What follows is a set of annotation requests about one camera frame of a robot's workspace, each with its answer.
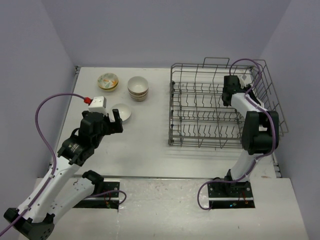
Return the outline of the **yellow patterned bowl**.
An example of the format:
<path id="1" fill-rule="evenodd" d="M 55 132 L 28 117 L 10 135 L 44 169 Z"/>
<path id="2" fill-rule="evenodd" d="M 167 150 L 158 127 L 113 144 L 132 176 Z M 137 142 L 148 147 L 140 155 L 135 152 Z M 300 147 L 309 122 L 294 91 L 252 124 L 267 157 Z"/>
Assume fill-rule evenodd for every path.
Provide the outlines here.
<path id="1" fill-rule="evenodd" d="M 105 92 L 113 92 L 117 88 L 118 84 L 118 81 L 98 82 L 98 87 Z"/>

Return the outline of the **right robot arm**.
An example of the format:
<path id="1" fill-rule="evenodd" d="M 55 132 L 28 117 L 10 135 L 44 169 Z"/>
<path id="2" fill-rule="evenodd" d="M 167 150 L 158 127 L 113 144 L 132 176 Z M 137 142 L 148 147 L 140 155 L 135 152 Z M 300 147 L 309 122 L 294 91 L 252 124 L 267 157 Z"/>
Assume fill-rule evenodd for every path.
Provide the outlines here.
<path id="1" fill-rule="evenodd" d="M 242 86 L 236 75 L 223 78 L 223 105 L 234 108 L 244 124 L 241 135 L 242 152 L 236 164 L 224 177 L 223 191 L 233 197 L 245 187 L 259 160 L 272 155 L 279 145 L 279 114 L 267 110 L 255 96 L 252 86 Z"/>

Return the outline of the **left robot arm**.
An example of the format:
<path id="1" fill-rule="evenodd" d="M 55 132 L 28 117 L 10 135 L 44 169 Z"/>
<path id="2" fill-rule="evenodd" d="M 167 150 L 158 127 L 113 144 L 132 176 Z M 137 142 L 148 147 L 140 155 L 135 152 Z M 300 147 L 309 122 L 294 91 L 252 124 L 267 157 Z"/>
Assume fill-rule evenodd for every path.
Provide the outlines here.
<path id="1" fill-rule="evenodd" d="M 90 158 L 104 136 L 123 132 L 118 109 L 109 115 L 99 112 L 82 112 L 80 126 L 74 129 L 63 143 L 51 169 L 32 194 L 17 208 L 8 208 L 4 218 L 29 240 L 46 240 L 58 220 L 80 201 L 101 196 L 104 178 L 86 171 L 67 194 L 58 198 L 60 191 L 71 177 Z"/>

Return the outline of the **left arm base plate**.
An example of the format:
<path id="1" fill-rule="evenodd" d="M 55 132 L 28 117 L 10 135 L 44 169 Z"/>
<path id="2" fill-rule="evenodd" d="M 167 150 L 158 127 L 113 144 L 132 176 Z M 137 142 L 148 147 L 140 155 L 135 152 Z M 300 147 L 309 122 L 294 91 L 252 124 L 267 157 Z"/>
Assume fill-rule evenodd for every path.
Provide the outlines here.
<path id="1" fill-rule="evenodd" d="M 99 190 L 96 190 L 93 195 L 101 194 L 107 191 L 115 191 L 120 189 L 119 181 L 105 181 Z M 75 209 L 119 209 L 119 192 L 111 192 L 99 197 L 86 198 L 77 203 Z"/>

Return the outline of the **beige bowl brown pattern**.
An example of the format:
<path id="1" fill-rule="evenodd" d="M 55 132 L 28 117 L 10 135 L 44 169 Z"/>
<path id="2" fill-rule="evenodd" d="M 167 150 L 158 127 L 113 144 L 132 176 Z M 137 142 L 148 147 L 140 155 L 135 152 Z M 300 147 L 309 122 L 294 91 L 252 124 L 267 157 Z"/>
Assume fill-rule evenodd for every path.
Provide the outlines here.
<path id="1" fill-rule="evenodd" d="M 143 102 L 144 100 L 146 100 L 146 96 L 145 97 L 140 97 L 140 98 L 135 98 L 135 97 L 132 97 L 131 99 L 135 102 Z"/>

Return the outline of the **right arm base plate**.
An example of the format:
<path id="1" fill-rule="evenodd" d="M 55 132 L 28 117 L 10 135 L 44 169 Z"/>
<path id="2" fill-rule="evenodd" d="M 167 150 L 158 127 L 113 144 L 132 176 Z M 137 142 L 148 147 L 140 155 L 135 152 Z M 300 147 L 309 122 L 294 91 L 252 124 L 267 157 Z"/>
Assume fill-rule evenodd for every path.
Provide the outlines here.
<path id="1" fill-rule="evenodd" d="M 255 208 L 253 191 L 249 181 L 212 182 L 207 184 L 207 189 L 210 210 Z"/>

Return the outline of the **white bowl green leaves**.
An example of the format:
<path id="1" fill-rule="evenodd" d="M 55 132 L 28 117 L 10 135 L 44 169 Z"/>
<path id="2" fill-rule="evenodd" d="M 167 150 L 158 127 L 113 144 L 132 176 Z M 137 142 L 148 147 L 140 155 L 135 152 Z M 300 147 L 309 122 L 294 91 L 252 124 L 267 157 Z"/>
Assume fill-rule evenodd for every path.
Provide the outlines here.
<path id="1" fill-rule="evenodd" d="M 104 73 L 104 74 L 102 74 L 101 76 L 98 77 L 97 85 L 98 85 L 98 82 L 108 82 L 108 81 L 117 81 L 117 82 L 119 82 L 119 78 L 114 73 Z"/>

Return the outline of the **beige bowl white flower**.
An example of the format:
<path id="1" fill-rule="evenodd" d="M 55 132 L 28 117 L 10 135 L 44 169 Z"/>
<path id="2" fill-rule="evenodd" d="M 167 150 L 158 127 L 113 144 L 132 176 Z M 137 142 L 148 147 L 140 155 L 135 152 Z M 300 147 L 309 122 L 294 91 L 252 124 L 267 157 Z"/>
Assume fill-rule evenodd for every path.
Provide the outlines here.
<path id="1" fill-rule="evenodd" d="M 136 93 L 136 92 L 131 92 L 129 91 L 129 95 L 133 98 L 133 99 L 142 99 L 145 96 L 148 95 L 148 91 L 145 92 L 140 92 L 140 93 Z"/>

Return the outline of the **beige bowl orange flower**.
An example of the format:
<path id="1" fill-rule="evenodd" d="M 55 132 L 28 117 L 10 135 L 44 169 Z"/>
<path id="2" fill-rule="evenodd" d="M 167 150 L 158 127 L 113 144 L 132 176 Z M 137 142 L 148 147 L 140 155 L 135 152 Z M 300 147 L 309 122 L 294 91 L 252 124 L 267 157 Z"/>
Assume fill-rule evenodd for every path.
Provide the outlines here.
<path id="1" fill-rule="evenodd" d="M 141 94 L 149 89 L 149 83 L 142 76 L 134 76 L 128 80 L 127 88 L 132 93 Z"/>

